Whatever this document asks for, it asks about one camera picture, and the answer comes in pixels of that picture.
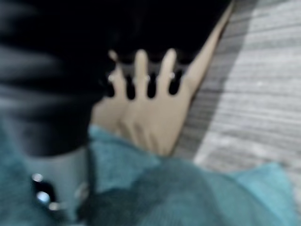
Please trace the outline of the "right robot hand black cloth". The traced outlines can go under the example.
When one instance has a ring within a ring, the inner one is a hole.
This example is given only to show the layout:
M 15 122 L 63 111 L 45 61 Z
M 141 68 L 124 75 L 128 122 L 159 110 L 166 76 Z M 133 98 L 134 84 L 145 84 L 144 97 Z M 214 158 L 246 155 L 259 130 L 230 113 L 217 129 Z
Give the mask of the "right robot hand black cloth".
M 35 199 L 78 223 L 88 127 L 169 153 L 231 0 L 3 0 L 0 115 Z

